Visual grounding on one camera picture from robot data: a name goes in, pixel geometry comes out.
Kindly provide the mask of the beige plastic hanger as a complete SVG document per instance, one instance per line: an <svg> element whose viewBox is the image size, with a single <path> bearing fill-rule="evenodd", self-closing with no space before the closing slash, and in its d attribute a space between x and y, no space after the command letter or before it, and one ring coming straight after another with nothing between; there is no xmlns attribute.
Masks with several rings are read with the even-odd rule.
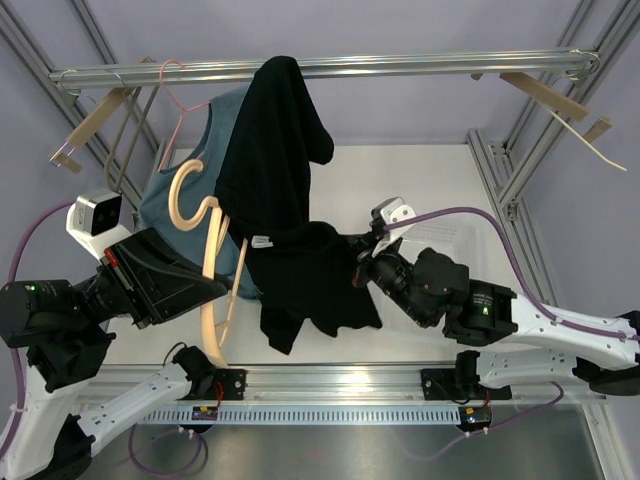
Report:
<svg viewBox="0 0 640 480"><path fill-rule="evenodd" d="M204 165L199 159L187 160L179 167L170 186L168 195L168 211L174 227L183 232L194 230L205 220L206 215L210 214L202 264L202 274L209 279L213 279L215 275L216 260L218 258L220 248L223 246L226 238L230 225L230 218L224 214L219 205L218 199L211 195L205 196L202 199L197 211L190 218L182 216L179 206L179 195L181 193L183 182L189 174L200 173L203 168ZM209 357L209 360L216 367L228 368L228 363L222 353L222 346L226 341L232 322L247 249L248 241L244 239L240 248L225 320L221 323L216 322L213 301L210 301L200 307L200 328L204 351Z"/></svg>

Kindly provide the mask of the black t shirt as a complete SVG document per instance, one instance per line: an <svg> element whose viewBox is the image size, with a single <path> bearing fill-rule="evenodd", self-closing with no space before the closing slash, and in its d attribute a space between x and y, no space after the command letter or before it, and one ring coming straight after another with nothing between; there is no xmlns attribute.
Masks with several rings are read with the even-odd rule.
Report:
<svg viewBox="0 0 640 480"><path fill-rule="evenodd" d="M369 291L353 284L356 261L346 237L310 218L310 166L333 156L297 61L266 61L240 106L215 195L234 243L247 248L260 329L283 354L306 321L330 337L342 328L382 326Z"/></svg>

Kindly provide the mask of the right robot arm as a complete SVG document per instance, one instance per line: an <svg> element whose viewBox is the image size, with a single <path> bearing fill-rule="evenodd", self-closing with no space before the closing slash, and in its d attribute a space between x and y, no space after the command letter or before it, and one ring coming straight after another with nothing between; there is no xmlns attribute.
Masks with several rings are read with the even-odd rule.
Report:
<svg viewBox="0 0 640 480"><path fill-rule="evenodd" d="M508 287L474 280L464 264L432 248L415 262L373 233L348 240L354 284L374 283L421 328L441 327L465 346L454 389L474 397L517 383L581 380L595 393L639 393L639 314L597 317L538 305Z"/></svg>

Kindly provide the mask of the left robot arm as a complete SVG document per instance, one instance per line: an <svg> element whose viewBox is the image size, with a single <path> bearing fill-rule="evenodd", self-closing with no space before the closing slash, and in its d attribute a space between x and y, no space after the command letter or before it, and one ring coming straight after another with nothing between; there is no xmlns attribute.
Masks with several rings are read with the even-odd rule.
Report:
<svg viewBox="0 0 640 480"><path fill-rule="evenodd" d="M173 320L224 296L229 280L175 252L154 229L98 251L95 276L7 283L1 290L1 338L26 351L25 403L1 455L4 479L76 479L123 431L156 408L202 399L216 368L196 346L184 347L159 371L117 398L72 414L98 374L115 334L102 323L128 316L139 328Z"/></svg>

